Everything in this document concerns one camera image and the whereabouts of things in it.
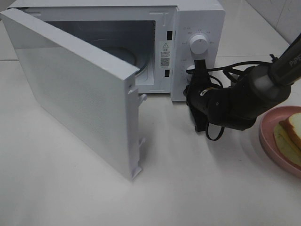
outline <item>warning label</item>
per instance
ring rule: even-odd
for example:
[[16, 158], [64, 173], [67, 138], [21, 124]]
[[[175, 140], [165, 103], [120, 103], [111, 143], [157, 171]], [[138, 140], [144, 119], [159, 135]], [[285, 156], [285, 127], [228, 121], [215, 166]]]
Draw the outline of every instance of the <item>warning label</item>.
[[172, 57], [172, 46], [173, 41], [160, 41], [160, 67], [170, 69], [171, 68], [171, 57]]

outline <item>qr code sticker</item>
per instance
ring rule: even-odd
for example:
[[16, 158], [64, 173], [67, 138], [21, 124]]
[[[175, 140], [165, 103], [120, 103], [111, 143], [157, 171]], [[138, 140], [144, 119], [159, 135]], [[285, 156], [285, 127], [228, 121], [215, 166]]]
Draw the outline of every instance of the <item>qr code sticker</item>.
[[161, 67], [169, 67], [169, 58], [161, 58]]

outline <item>timer knob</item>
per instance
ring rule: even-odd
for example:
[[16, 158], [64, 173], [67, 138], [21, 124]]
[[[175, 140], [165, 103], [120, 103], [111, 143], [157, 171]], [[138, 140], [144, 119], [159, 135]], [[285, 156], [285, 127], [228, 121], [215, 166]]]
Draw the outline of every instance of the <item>timer knob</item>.
[[209, 40], [204, 34], [196, 34], [190, 38], [190, 49], [194, 54], [202, 54], [208, 49]]

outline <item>sticker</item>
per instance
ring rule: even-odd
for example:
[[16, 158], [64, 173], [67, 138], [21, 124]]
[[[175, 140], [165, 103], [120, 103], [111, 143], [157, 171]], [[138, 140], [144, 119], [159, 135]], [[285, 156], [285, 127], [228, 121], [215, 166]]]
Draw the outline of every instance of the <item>sticker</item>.
[[213, 87], [206, 88], [206, 89], [203, 90], [199, 95], [200, 95], [200, 96], [203, 96], [203, 95], [205, 95], [206, 92], [208, 92], [209, 90], [212, 90], [212, 89], [214, 89], [214, 88], [213, 88]]
[[160, 41], [159, 42], [159, 53], [160, 53], [160, 67], [165, 69], [170, 69], [172, 62], [174, 43], [172, 40]]

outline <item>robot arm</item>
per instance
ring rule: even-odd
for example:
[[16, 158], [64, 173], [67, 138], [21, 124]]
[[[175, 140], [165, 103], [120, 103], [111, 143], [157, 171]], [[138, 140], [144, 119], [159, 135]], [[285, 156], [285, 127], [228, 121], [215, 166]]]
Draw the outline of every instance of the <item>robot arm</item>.
[[[239, 71], [233, 67], [257, 64]], [[211, 82], [209, 71], [223, 70], [235, 84], [223, 88]], [[225, 127], [245, 130], [254, 125], [257, 116], [285, 101], [291, 85], [301, 78], [301, 34], [279, 58], [272, 63], [241, 62], [224, 68], [207, 69], [204, 60], [195, 61], [195, 69], [184, 94], [196, 124], [196, 131], [206, 131], [210, 140], [218, 140]], [[230, 73], [239, 75], [234, 79]], [[221, 126], [216, 139], [208, 135], [209, 123]]]

